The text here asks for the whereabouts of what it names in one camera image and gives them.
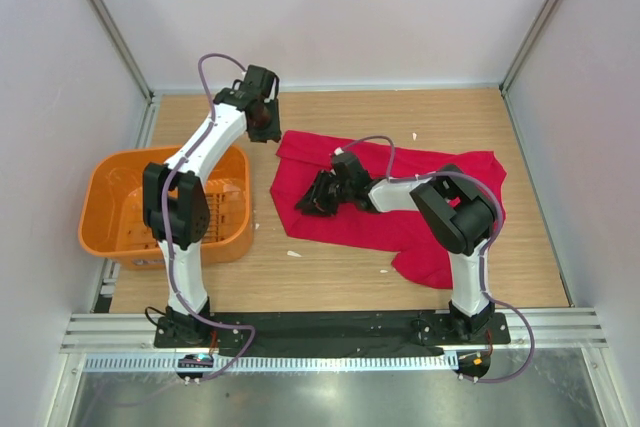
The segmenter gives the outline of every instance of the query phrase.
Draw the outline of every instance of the orange basket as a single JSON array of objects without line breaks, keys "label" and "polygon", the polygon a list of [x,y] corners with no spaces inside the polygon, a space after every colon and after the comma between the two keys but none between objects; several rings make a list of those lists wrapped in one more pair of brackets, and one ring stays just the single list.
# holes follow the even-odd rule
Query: orange basket
[{"label": "orange basket", "polygon": [[[179,148],[119,152],[96,167],[78,227],[87,252],[129,269],[164,267],[162,252],[142,221],[142,172],[149,162],[163,163]],[[249,161],[242,149],[227,150],[204,190],[211,220],[202,239],[202,263],[237,260],[253,242]]]}]

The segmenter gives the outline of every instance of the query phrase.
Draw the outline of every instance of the gray floor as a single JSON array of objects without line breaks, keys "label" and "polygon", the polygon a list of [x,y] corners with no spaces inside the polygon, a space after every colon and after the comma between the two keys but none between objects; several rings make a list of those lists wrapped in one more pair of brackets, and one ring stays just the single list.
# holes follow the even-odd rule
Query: gray floor
[{"label": "gray floor", "polygon": [[[496,351],[490,376],[522,363],[525,351]],[[84,374],[71,426],[417,427],[604,426],[579,350],[540,350],[521,377],[472,385],[451,372],[229,375],[176,386],[136,401],[171,374]],[[96,389],[104,386],[96,399]]]}]

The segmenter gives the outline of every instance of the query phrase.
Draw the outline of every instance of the wood surface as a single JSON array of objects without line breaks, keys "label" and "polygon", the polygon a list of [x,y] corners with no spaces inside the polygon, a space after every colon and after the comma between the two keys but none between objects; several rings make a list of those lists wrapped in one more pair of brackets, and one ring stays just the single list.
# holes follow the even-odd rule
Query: wood surface
[{"label": "wood surface", "polygon": [[[493,294],[519,307],[564,307],[567,299],[511,123],[497,89],[280,94],[283,130],[347,138],[391,136],[399,147],[462,153],[493,150],[507,171],[508,220],[489,255]],[[184,143],[207,114],[204,96],[164,96],[153,146]],[[287,237],[269,188],[277,145],[241,139],[251,162],[259,228],[242,259],[206,266],[214,311],[392,310],[446,307],[450,292],[405,280],[395,254]],[[302,257],[287,255],[298,252]],[[164,270],[121,270],[111,312],[167,303]]]}]

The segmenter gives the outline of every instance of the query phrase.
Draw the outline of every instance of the red fabric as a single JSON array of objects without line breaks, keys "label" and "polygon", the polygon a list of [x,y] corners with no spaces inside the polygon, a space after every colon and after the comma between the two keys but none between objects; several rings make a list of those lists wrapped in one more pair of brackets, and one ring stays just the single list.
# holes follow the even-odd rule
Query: red fabric
[{"label": "red fabric", "polygon": [[[333,217],[305,216],[294,206],[306,193],[320,169],[330,169],[333,151],[350,140],[288,131],[277,155],[281,158],[271,195],[285,232],[298,239],[398,252],[392,265],[405,278],[436,289],[452,288],[447,251],[435,240],[418,212],[371,214],[343,204]],[[358,144],[350,149],[372,177],[385,174],[389,146]],[[394,177],[413,176],[456,164],[481,180],[501,200],[506,172],[493,152],[461,155],[396,149]]]}]

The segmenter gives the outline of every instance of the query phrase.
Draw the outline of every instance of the wall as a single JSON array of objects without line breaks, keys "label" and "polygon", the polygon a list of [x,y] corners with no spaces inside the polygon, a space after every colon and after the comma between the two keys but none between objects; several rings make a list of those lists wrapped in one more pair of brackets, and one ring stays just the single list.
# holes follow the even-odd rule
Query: wall
[{"label": "wall", "polygon": [[132,145],[143,100],[86,0],[0,0],[2,424],[42,425],[69,316],[98,259],[76,230],[93,166]]},{"label": "wall", "polygon": [[640,406],[640,0],[563,0],[510,92],[577,305],[593,305]]},{"label": "wall", "polygon": [[105,2],[151,85],[189,89],[209,51],[267,65],[289,86],[497,85],[543,0]]}]

